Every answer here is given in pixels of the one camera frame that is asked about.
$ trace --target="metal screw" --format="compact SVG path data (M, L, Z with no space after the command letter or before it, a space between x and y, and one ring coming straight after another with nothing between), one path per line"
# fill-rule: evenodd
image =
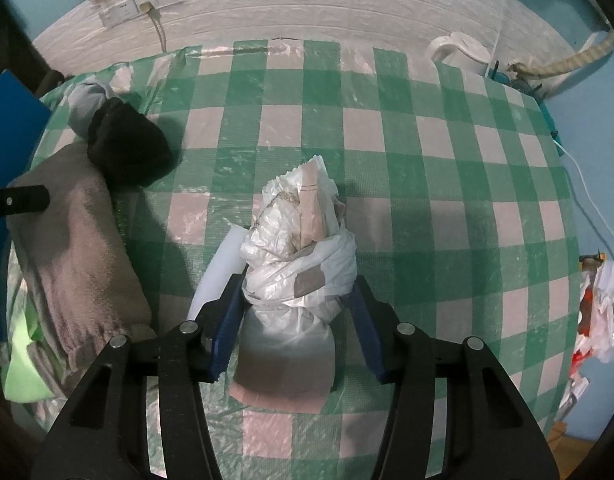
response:
M181 323L178 329L183 334L193 334L198 329L198 325L196 324L196 321L186 321L184 323Z
M121 348L127 342L127 337L124 335L115 335L110 339L111 348Z
M416 327L411 323L398 323L396 330L402 335L412 335L416 331Z
M467 339L467 346L472 350L482 350L485 348L485 344L482 342L482 339L477 337L470 337Z

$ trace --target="white plastic bag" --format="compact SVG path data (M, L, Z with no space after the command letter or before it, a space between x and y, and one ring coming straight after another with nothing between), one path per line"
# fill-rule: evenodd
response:
M614 262L605 261L596 273L589 337L578 335L576 350L603 363L614 360Z
M239 363L230 393L246 404L318 413L334 376L329 323L356 279L356 241L321 156L271 180L241 256L249 264Z

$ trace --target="plastic bag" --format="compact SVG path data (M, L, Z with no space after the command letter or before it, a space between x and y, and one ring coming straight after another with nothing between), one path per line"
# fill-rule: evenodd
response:
M589 334L579 333L574 355L589 354L603 363L614 360L614 262L605 261L594 280Z
M571 412L588 386L589 380L586 377L583 377L577 372L571 375L567 381L565 393L558 406L555 420L563 420Z
M329 323L356 279L356 242L321 156L271 180L262 195L241 246L253 306L230 393L261 408L318 413L334 376Z

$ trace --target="hose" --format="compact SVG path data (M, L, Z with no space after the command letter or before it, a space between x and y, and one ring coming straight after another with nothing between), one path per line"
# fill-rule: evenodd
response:
M563 75L602 59L607 54L612 53L613 49L614 31L611 30L607 37L597 45L567 57L567 59L562 59L545 66L527 66L524 63L514 63L510 65L509 70L516 72L519 77L524 79L543 79Z

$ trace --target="green cloth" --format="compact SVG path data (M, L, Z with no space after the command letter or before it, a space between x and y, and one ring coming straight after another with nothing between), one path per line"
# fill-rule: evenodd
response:
M30 298L26 296L26 307L12 317L12 340L10 362L4 371L3 393L5 399L27 404L53 395L37 373L27 353L27 346L43 337L38 325L38 316Z
M188 47L97 76L178 155L153 185L113 194L156 329L184 318L228 222L250 225L264 184L319 154L375 296L430 336L483 338L549 430L576 336L578 244L533 98L402 52L319 41ZM44 99L54 113L35 164L74 140L63 97L75 82ZM224 478L370 477L392 388L365 366L349 316L331 326L337 377L319 415L229 397L235 356L201 386ZM436 397L442 413L441 382ZM440 428L429 472L443 454Z

